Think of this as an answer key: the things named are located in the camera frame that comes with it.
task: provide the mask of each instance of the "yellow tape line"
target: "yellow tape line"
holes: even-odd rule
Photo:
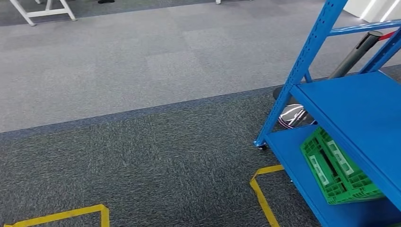
[[[109,219],[109,209],[102,204],[91,206],[91,207],[84,207],[75,210],[69,210],[61,213],[51,214],[44,217],[33,218],[25,221],[19,221],[13,225],[4,225],[4,227],[28,227],[28,226],[35,226],[44,224],[47,222],[57,221],[61,219],[71,218],[75,216],[80,216],[84,214],[89,214],[93,212],[100,211],[100,223],[101,227],[110,227],[110,219]]]
[[[276,171],[283,170],[283,169],[284,169],[284,167],[282,165],[269,166],[269,167],[264,167],[264,168],[258,169],[256,171],[256,173],[253,175],[251,181],[249,182],[252,189],[255,191],[256,196],[258,197],[258,202],[264,212],[264,215],[267,218],[267,221],[271,225],[271,227],[280,227],[280,225],[277,222],[276,217],[274,216],[273,212],[271,211],[270,206],[268,205],[266,198],[264,197],[262,190],[258,185],[258,182],[256,181],[256,176],[261,175],[261,174],[276,172]]]

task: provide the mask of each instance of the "metal pole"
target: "metal pole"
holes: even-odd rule
[[[379,31],[370,31],[365,37],[354,47],[348,56],[334,70],[328,79],[334,79],[345,76],[352,67],[374,46],[383,33]]]

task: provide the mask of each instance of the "white table leg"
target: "white table leg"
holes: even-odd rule
[[[46,11],[49,11],[52,8],[53,0],[47,0],[46,3]]]
[[[72,13],[70,7],[68,6],[67,2],[65,0],[60,0],[63,7],[65,8],[65,10],[67,11],[68,15],[70,16],[72,21],[76,21],[77,19],[75,18],[74,14]]]
[[[22,8],[21,4],[17,0],[10,0],[14,7],[18,10],[18,12],[24,17],[24,19],[28,22],[30,26],[35,26],[36,24],[32,22],[32,20],[26,14],[24,8]]]

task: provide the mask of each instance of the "caster wheel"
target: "caster wheel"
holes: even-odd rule
[[[266,145],[262,145],[260,147],[258,147],[259,150],[267,150],[267,146]]]

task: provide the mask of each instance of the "white wall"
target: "white wall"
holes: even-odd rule
[[[370,10],[363,17],[367,22],[378,22],[396,0],[349,0],[344,10],[357,16],[362,17],[363,12],[367,9],[369,3],[374,2]],[[394,8],[386,20],[401,19],[401,2]]]

